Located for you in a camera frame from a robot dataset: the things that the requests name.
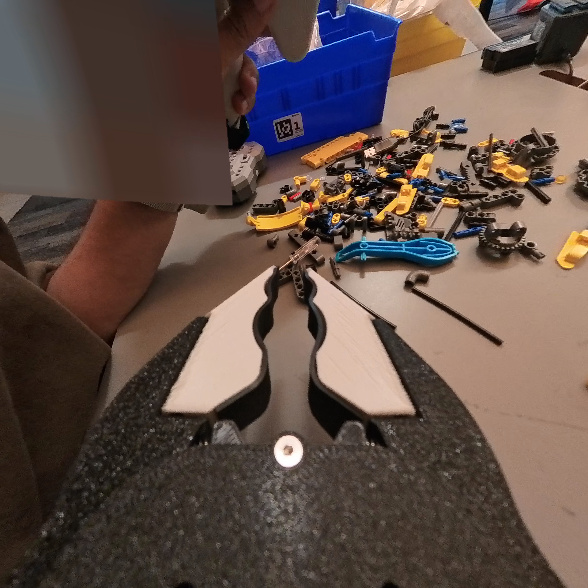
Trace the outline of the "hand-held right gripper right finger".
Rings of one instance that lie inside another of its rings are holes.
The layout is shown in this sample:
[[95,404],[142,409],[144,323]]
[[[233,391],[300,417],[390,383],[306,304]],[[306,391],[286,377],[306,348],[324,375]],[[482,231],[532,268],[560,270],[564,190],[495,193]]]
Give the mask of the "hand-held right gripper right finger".
[[417,409],[376,329],[376,319],[328,280],[305,271],[313,336],[309,403],[317,420],[413,417]]

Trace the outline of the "person's left forearm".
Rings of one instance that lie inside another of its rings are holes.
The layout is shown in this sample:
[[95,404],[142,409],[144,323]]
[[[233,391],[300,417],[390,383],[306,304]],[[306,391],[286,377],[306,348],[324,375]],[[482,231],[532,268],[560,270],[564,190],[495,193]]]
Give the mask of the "person's left forearm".
[[148,290],[171,240],[178,209],[97,201],[46,292],[111,344]]

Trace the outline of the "person's left hand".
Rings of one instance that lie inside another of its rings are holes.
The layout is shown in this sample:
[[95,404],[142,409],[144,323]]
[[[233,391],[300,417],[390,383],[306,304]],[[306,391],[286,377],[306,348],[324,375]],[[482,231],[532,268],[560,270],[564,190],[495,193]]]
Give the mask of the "person's left hand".
[[218,22],[220,67],[223,78],[242,58],[238,84],[232,95],[232,107],[239,115],[247,115],[256,102],[259,72],[245,51],[262,36],[272,18],[276,1],[232,1]]

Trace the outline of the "blue plastic bin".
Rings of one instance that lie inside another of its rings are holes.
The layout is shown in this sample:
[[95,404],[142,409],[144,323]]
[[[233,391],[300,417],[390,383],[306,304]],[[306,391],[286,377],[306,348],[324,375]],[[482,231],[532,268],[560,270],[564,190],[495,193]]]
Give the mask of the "blue plastic bin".
[[303,60],[258,66],[256,104],[247,115],[249,141],[268,156],[379,124],[401,20],[349,4],[334,16],[321,1],[322,46]]

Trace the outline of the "angled dark grey holed beam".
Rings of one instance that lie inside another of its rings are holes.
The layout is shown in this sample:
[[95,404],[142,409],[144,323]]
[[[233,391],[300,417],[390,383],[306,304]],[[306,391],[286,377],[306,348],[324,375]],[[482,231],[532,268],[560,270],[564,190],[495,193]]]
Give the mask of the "angled dark grey holed beam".
[[307,300],[312,290],[311,283],[307,278],[308,271],[316,271],[315,264],[306,262],[297,263],[291,267],[292,281],[295,287],[296,297],[300,302],[307,305]]

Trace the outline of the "long yellow holed beam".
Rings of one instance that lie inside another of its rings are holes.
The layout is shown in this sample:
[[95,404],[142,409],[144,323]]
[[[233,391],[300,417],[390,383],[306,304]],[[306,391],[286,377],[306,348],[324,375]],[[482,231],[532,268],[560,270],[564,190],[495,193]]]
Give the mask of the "long yellow holed beam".
[[363,132],[339,136],[303,155],[300,161],[313,169],[318,169],[332,163],[341,156],[357,151],[368,139],[369,136]]

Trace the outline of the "yellow plastic bin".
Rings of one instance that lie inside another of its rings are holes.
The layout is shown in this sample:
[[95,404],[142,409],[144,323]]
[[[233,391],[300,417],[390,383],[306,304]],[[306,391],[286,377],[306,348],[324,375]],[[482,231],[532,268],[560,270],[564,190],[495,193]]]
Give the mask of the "yellow plastic bin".
[[399,27],[390,77],[397,77],[462,55],[466,38],[434,14],[403,21]]

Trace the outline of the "black usb plug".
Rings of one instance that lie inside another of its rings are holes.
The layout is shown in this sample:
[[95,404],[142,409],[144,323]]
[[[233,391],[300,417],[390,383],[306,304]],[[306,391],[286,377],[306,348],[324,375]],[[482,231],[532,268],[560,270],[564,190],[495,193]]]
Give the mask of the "black usb plug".
[[388,137],[375,143],[373,146],[364,149],[365,158],[377,158],[386,153],[394,151],[400,144],[404,142],[403,138]]

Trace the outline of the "yellow curved toy panel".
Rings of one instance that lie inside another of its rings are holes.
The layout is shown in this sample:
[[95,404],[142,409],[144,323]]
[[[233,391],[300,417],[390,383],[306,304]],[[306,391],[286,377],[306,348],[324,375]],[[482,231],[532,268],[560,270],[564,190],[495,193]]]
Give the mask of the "yellow curved toy panel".
[[247,214],[246,224],[255,227],[258,232],[280,231],[298,226],[309,211],[304,203],[303,206],[278,212],[282,208],[281,204],[282,201],[254,205],[251,213]]

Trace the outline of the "grey toy battery hub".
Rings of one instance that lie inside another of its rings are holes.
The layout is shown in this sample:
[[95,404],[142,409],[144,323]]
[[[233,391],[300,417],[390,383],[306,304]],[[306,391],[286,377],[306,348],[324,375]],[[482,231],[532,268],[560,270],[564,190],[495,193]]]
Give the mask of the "grey toy battery hub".
[[240,149],[229,151],[229,163],[232,205],[239,205],[255,196],[259,177],[267,167],[267,156],[262,145],[246,142]]

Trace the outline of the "pile of toy building pieces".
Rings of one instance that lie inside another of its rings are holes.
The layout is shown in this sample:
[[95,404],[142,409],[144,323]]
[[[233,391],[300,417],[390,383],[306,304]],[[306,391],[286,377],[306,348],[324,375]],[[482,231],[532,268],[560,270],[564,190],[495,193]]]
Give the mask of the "pile of toy building pieces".
[[[442,210],[456,208],[472,217],[505,204],[519,206],[526,191],[547,204],[542,186],[566,181],[550,164],[560,151],[554,131],[535,127],[519,138],[490,134],[473,143],[461,138],[468,133],[466,118],[440,122],[437,108],[427,107],[410,129],[369,135],[357,151],[312,168],[322,175],[294,176],[270,203],[283,202],[278,212],[305,203],[308,214],[295,227],[337,248],[356,227],[386,231],[392,241],[427,235],[451,240],[460,220],[450,230],[439,229]],[[364,157],[364,149],[388,137],[404,142],[381,157]]]

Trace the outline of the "person's brown clothing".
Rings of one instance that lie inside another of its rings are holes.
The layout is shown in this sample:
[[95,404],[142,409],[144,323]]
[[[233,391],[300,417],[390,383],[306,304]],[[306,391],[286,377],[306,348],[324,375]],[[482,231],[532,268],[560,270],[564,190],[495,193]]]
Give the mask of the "person's brown clothing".
[[1,581],[24,558],[76,460],[110,347],[48,295],[1,220]]

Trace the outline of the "small yellow toy panel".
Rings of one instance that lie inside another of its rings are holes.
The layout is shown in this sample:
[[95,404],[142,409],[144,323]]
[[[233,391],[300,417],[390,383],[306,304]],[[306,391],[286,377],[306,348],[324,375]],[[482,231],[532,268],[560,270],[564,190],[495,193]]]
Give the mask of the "small yellow toy panel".
[[587,254],[587,229],[572,231],[556,256],[556,263],[563,269],[572,269]]

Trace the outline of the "dark grey device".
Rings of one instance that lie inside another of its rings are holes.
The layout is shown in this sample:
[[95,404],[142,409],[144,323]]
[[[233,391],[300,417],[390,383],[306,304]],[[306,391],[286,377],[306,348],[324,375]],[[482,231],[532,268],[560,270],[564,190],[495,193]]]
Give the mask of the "dark grey device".
[[531,39],[537,64],[565,62],[587,38],[587,1],[550,1],[543,5]]

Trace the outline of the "small clear-handled screwdriver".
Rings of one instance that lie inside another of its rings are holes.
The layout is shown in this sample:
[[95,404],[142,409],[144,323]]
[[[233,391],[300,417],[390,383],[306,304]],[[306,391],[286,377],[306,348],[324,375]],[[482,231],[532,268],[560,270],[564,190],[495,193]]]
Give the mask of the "small clear-handled screwdriver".
[[298,247],[289,255],[288,261],[279,268],[279,271],[283,271],[286,268],[297,264],[298,261],[303,260],[308,255],[314,254],[320,244],[321,240],[318,236],[306,241],[302,246]]

